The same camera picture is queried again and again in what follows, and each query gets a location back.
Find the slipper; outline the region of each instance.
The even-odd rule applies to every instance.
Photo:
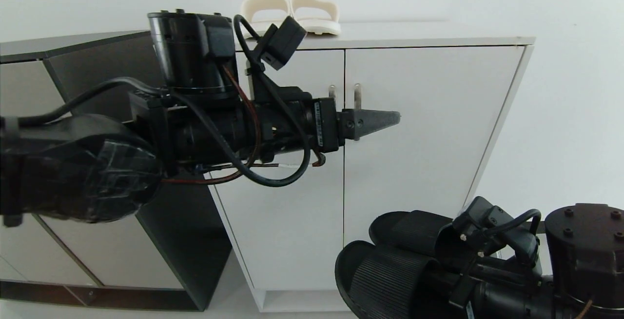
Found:
[[[438,259],[448,270],[461,270],[475,251],[459,239],[442,215],[414,210],[385,213],[370,224],[368,235],[375,245],[387,245]]]
[[[437,267],[431,257],[354,241],[336,259],[336,285],[361,319],[461,318],[448,298],[420,281],[425,270]]]
[[[292,10],[292,17],[301,25],[307,32],[314,32],[317,35],[321,34],[334,34],[339,35],[341,28],[338,23],[340,12],[336,3],[319,1],[319,0],[290,0],[290,6]],[[299,17],[296,12],[299,8],[315,8],[324,10],[330,16],[328,17],[303,17],[299,13]]]
[[[254,15],[263,10],[282,10],[284,12],[284,17],[280,19],[254,20]],[[284,19],[291,13],[290,6],[286,0],[246,0],[240,7],[240,14],[249,21],[252,28],[262,37],[271,24],[280,26]],[[243,29],[243,37],[249,39],[252,35],[249,34],[247,30]]]

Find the cabinet door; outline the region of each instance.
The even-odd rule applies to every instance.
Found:
[[[334,85],[341,110],[344,60],[342,50],[298,51],[279,72],[267,66],[267,74],[278,85],[299,86],[314,97],[327,97]],[[238,54],[237,61],[241,87],[249,94],[245,57]],[[298,165],[302,157],[301,152],[292,152],[276,156],[275,162]],[[211,187],[254,288],[335,289],[334,261],[343,244],[343,157],[342,149],[327,154],[324,166],[310,166],[301,179],[281,188],[257,185],[245,177]],[[294,168],[254,171],[279,179]]]
[[[30,214],[16,228],[0,226],[0,257],[28,281],[96,285]]]
[[[98,224],[44,221],[105,286],[182,288],[134,216]]]
[[[401,123],[345,154],[345,243],[370,240],[379,215],[425,210],[455,217],[475,179],[524,48],[346,51],[347,106],[397,110]]]

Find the robotic arm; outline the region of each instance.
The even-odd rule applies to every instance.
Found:
[[[398,112],[337,112],[332,97],[314,99],[296,86],[271,81],[263,61],[279,70],[306,34],[292,18],[260,37],[240,15],[232,20],[176,10],[148,17],[165,88],[115,78],[51,113],[2,118],[5,226],[20,225],[29,212],[89,223],[117,220],[147,203],[161,183],[209,185],[245,176],[265,186],[286,186],[303,175],[312,154],[312,166],[321,166],[324,154],[337,151],[346,139],[400,120]],[[257,42],[253,50],[241,25]],[[247,57],[253,100],[238,85],[234,34]],[[136,88],[129,94],[133,121],[95,114],[61,119],[125,83]],[[299,150],[303,160],[285,179],[267,179],[250,169],[277,166],[270,163],[275,155]],[[203,179],[204,173],[223,168],[236,172]],[[198,179],[176,179],[181,170]]]

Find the metal handle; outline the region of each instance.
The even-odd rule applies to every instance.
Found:
[[[362,85],[359,83],[355,84],[353,101],[355,109],[362,109]]]
[[[330,85],[330,97],[332,97],[332,99],[336,99],[336,86],[334,85]]]

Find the brown wire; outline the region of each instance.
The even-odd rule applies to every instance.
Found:
[[[593,299],[590,299],[589,301],[587,301],[587,304],[583,308],[583,311],[580,312],[579,315],[575,317],[575,319],[583,319],[583,317],[587,314],[587,312],[589,312],[589,308],[591,308],[592,304],[593,304]]]
[[[240,87],[240,85],[238,85],[238,82],[236,81],[236,79],[234,79],[234,76],[232,75],[230,70],[227,68],[227,66],[223,65],[222,68],[225,71],[225,74],[227,74],[232,84],[234,85],[234,87],[236,88],[241,99],[243,99],[245,106],[249,110],[249,114],[252,116],[252,121],[254,124],[254,128],[256,130],[256,141],[253,147],[252,154],[249,156],[249,159],[247,160],[246,165],[247,167],[259,166],[259,165],[254,164],[254,162],[256,161],[256,156],[258,155],[258,151],[260,150],[260,144],[261,144],[260,121],[258,118],[258,113],[256,112],[256,107],[254,106],[252,101],[249,100],[245,92],[243,92],[243,89]],[[232,181],[240,177],[241,175],[242,175],[241,172],[236,170],[236,172],[226,177],[215,178],[215,179],[162,179],[161,182],[185,184],[185,185],[216,185],[219,183]]]

